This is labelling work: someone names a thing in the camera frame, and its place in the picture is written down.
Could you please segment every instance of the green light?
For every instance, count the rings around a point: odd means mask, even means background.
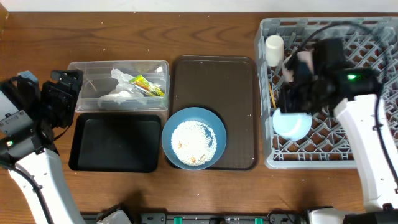
[[[6,144],[7,144],[7,147],[11,147],[14,143],[13,143],[13,141],[8,141]]]
[[[353,75],[353,74],[347,75],[347,78],[348,78],[349,80],[354,80],[354,79],[356,79],[357,77],[358,77],[357,75]]]

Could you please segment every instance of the light blue cup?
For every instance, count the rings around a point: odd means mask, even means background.
[[[172,135],[174,130],[185,121],[199,121],[211,127],[216,135],[217,148],[216,152],[210,161],[205,162],[200,166],[190,166],[181,162],[177,155],[175,155],[172,148]],[[167,121],[162,132],[162,146],[167,158],[179,168],[186,170],[201,170],[213,165],[224,153],[226,146],[226,130],[223,122],[209,110],[203,108],[185,108],[173,114]]]
[[[281,113],[280,108],[272,115],[274,131],[284,139],[297,141],[311,129],[312,117],[306,113]]]

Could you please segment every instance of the black tray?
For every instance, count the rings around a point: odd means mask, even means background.
[[[84,113],[76,121],[69,167],[80,171],[152,172],[159,157],[160,118]]]
[[[247,57],[181,56],[173,68],[169,115],[202,107],[217,114],[227,130],[225,151],[208,169],[253,169],[259,160],[259,84],[254,62]]]

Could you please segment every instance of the cable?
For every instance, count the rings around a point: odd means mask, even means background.
[[[288,214],[288,213],[286,213],[285,215],[286,215],[287,219],[289,219],[289,221],[290,221],[291,223],[293,223],[293,224],[295,223],[295,222],[289,217],[289,214]]]
[[[63,134],[65,134],[66,131],[68,131],[69,127],[70,127],[70,126],[68,126],[68,127],[63,131],[63,133],[61,133],[61,134],[59,134],[57,137],[55,137],[55,138],[54,138],[54,141],[56,141],[56,140],[58,140],[60,137],[62,137]]]
[[[362,29],[363,31],[365,31],[368,35],[372,35],[373,37],[375,37],[375,40],[378,40],[378,39],[379,39],[379,36],[376,35],[376,34],[374,34],[374,33],[372,32],[371,29],[369,29],[369,28],[367,28],[367,27],[365,27],[365,26],[362,26],[361,24],[357,24],[357,23],[354,23],[354,22],[333,22],[333,23],[331,23],[331,24],[329,24],[329,25],[327,25],[327,26],[325,26],[325,27],[322,27],[321,29],[316,30],[316,31],[315,31],[313,34],[311,34],[306,40],[304,40],[304,41],[302,42],[302,44],[298,47],[298,49],[292,54],[292,57],[289,59],[289,61],[286,62],[286,67],[289,68],[289,67],[291,66],[291,64],[293,63],[293,61],[295,60],[295,58],[296,58],[296,56],[297,56],[297,53],[299,53],[301,50],[303,50],[303,48],[306,46],[306,44],[307,44],[313,37],[315,37],[317,34],[323,32],[324,30],[329,29],[329,28],[331,28],[331,27],[335,27],[335,26],[347,26],[347,25],[359,27],[360,29]],[[382,50],[382,48],[383,48],[383,42],[382,42],[382,40],[380,40],[380,45],[381,45],[381,50]],[[388,59],[387,59],[387,56],[386,56],[386,55],[387,55],[387,54],[383,54],[382,58],[383,58],[383,61],[384,61],[384,64],[385,64],[385,67],[384,67],[384,68],[386,68],[386,70],[387,70],[387,69],[388,69],[388,64],[389,64],[389,63],[388,63]],[[388,151],[387,151],[387,149],[386,149],[386,145],[384,144],[384,140],[383,140],[383,137],[382,137],[382,134],[381,134],[381,126],[382,126],[382,124],[381,124],[380,121],[379,121],[379,110],[378,110],[378,108],[379,108],[379,105],[380,105],[380,99],[381,99],[381,96],[382,96],[383,87],[384,87],[384,84],[383,84],[383,82],[381,81],[381,88],[380,88],[380,90],[379,90],[379,93],[376,94],[377,99],[376,99],[376,103],[375,103],[375,106],[374,106],[374,121],[375,121],[375,128],[376,128],[376,131],[377,131],[377,135],[378,135],[378,137],[379,137],[381,149],[383,150],[383,153],[384,153],[384,157],[386,158],[387,164],[388,164],[388,166],[389,166],[389,168],[390,168],[390,170],[391,170],[391,174],[392,174],[392,176],[393,176],[393,178],[394,178],[395,183],[397,184],[397,189],[398,189],[398,175],[397,175],[397,172],[396,172],[394,166],[392,165],[390,156],[388,155]]]
[[[43,210],[45,219],[47,220],[47,223],[53,224],[49,209],[47,208],[47,205],[45,204],[44,197],[43,197],[42,192],[40,191],[40,187],[37,185],[36,181],[34,179],[30,178],[28,175],[26,175],[23,171],[15,168],[13,165],[8,164],[7,162],[0,160],[0,166],[2,166],[3,168],[5,168],[7,170],[16,172],[17,174],[21,175],[21,177],[23,177],[26,181],[28,181],[28,183],[30,183],[30,185],[33,188],[33,191],[36,193],[37,198],[40,202],[40,205],[42,207],[42,210]]]

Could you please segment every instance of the rice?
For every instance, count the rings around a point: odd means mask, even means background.
[[[199,166],[213,158],[217,148],[216,135],[202,122],[182,122],[173,132],[172,148],[181,162]]]

